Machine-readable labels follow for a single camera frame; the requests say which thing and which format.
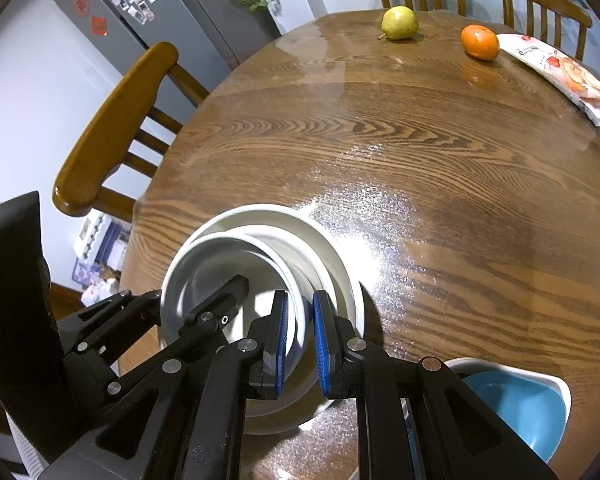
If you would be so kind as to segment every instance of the snack package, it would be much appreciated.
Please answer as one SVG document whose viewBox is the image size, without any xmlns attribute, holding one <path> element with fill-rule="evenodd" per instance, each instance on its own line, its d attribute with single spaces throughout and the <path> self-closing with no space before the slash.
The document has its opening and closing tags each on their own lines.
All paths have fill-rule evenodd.
<svg viewBox="0 0 600 480">
<path fill-rule="evenodd" d="M 576 60 L 531 36 L 498 34 L 500 48 L 547 78 L 600 126 L 600 80 Z"/>
</svg>

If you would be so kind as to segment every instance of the gray refrigerator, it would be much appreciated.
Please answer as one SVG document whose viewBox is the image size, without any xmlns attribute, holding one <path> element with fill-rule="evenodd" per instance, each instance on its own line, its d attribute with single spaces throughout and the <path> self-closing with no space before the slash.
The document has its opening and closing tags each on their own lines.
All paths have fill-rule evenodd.
<svg viewBox="0 0 600 480">
<path fill-rule="evenodd" d="M 121 73 L 160 41 L 209 91 L 241 62 L 280 36 L 266 10 L 238 0 L 55 0 L 62 12 Z M 194 105 L 165 78 L 157 107 L 186 123 Z"/>
</svg>

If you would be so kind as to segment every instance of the orange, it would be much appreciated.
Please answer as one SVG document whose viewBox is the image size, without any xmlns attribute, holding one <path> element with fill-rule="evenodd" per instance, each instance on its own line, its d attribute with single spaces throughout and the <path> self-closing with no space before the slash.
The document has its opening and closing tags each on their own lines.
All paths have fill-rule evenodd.
<svg viewBox="0 0 600 480">
<path fill-rule="evenodd" d="M 467 54 L 483 61 L 492 61 L 500 53 L 498 37 L 482 25 L 467 25 L 460 34 L 460 41 Z"/>
</svg>

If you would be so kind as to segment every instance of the wooden table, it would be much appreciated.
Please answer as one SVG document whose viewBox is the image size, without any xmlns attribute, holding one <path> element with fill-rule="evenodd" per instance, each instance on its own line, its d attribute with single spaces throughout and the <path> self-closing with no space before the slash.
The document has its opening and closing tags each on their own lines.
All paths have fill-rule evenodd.
<svg viewBox="0 0 600 480">
<path fill-rule="evenodd" d="M 381 15 L 300 27 L 211 94 L 138 205 L 123 286 L 159 288 L 184 240 L 222 211 L 306 206 L 352 254 L 376 306 L 367 334 L 391 354 L 567 381 L 551 466 L 577 479 L 600 450 L 600 132 L 507 54 L 466 56 L 468 20 L 419 12 L 419 35 L 391 43 L 377 39 Z M 156 350 L 146 336 L 123 370 Z M 243 470 L 347 479 L 355 428 L 349 401 L 305 431 L 245 437 Z"/>
</svg>

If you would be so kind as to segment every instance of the pear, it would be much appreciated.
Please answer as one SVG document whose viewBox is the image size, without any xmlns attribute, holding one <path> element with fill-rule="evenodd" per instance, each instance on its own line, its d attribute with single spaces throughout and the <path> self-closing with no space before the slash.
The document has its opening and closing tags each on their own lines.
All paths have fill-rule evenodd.
<svg viewBox="0 0 600 480">
<path fill-rule="evenodd" d="M 410 38 L 418 31 L 418 19 L 409 7 L 396 6 L 389 9 L 382 17 L 382 32 L 378 38 L 388 40 L 403 40 Z"/>
</svg>

